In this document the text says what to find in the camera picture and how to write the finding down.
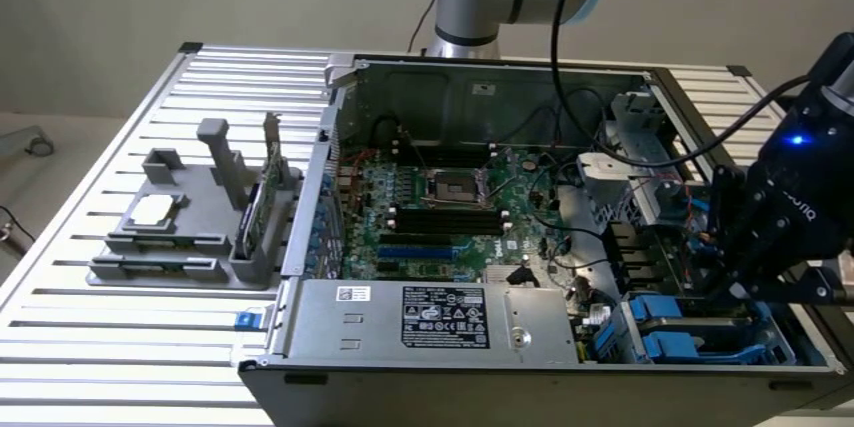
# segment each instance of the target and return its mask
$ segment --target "green circuit board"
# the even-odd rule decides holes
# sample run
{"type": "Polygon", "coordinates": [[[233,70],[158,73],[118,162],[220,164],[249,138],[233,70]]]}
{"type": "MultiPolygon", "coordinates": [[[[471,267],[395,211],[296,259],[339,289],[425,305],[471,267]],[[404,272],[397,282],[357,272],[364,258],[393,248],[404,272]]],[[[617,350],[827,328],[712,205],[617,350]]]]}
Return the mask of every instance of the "green circuit board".
{"type": "MultiPolygon", "coordinates": [[[[461,205],[440,204],[425,198],[428,170],[397,166],[383,154],[361,159],[357,167],[359,181],[352,191],[343,194],[348,200],[351,214],[345,222],[345,247],[343,276],[349,279],[424,279],[475,282],[488,265],[519,265],[523,255],[539,258],[540,239],[547,238],[549,246],[560,238],[560,233],[544,227],[531,217],[531,211],[548,223],[560,225],[557,210],[548,208],[548,176],[540,176],[535,191],[541,193],[544,201],[536,209],[528,201],[529,185],[537,171],[525,172],[521,162],[536,161],[536,154],[519,150],[504,152],[484,169],[485,185],[492,193],[488,197],[488,209],[507,211],[503,220],[512,226],[501,235],[451,235],[453,258],[404,259],[393,261],[399,269],[393,272],[379,271],[383,260],[377,257],[380,236],[393,232],[387,226],[385,213],[389,206],[399,208],[472,208],[461,205]]],[[[475,169],[436,169],[448,175],[471,175],[475,169]]],[[[352,179],[352,171],[345,169],[345,177],[352,179]]]]}

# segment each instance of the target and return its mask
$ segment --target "power supply label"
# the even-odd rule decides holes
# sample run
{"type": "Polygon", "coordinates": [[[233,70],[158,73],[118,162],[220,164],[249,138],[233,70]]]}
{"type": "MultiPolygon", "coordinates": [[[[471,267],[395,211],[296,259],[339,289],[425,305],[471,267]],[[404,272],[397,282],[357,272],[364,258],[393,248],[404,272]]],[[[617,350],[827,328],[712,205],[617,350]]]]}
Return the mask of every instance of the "power supply label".
{"type": "Polygon", "coordinates": [[[403,287],[400,340],[413,349],[488,349],[483,289],[403,287]]]}

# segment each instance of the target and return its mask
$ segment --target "circuit board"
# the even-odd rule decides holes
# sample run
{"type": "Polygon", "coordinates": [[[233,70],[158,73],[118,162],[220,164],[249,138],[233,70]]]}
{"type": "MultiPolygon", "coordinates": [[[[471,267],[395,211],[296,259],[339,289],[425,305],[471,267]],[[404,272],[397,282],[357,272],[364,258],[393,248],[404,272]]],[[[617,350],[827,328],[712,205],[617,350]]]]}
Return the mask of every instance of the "circuit board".
{"type": "MultiPolygon", "coordinates": [[[[543,239],[547,239],[545,245],[551,249],[560,234],[537,223],[531,212],[533,211],[545,222],[556,225],[560,225],[560,215],[556,203],[548,200],[548,192],[552,190],[548,176],[540,176],[539,185],[533,189],[535,201],[529,201],[531,183],[539,173],[535,153],[523,149],[507,150],[496,156],[488,168],[481,169],[488,194],[480,194],[481,197],[488,195],[488,198],[481,199],[484,202],[480,204],[471,205],[459,201],[441,203],[427,197],[427,192],[439,175],[445,179],[464,179],[477,169],[432,170],[400,166],[384,153],[373,153],[359,160],[357,165],[349,164],[341,169],[343,176],[339,174],[340,180],[349,181],[344,181],[343,184],[352,187],[341,193],[349,211],[345,222],[344,278],[475,282],[483,280],[483,270],[487,266],[517,266],[523,262],[523,256],[527,256],[531,262],[544,263],[543,239]],[[528,169],[531,165],[536,166],[536,170],[524,170],[523,163],[528,169]],[[504,229],[499,235],[443,236],[449,237],[449,246],[443,247],[445,254],[440,258],[405,258],[405,247],[395,249],[404,252],[400,257],[395,258],[393,253],[391,258],[388,255],[380,257],[380,252],[388,254],[388,249],[383,247],[383,239],[393,233],[387,220],[387,213],[392,207],[441,209],[451,216],[457,215],[460,211],[497,210],[504,229]]],[[[448,190],[453,192],[445,195],[463,198],[465,187],[459,187],[455,191],[455,186],[456,184],[449,185],[448,190]]]]}

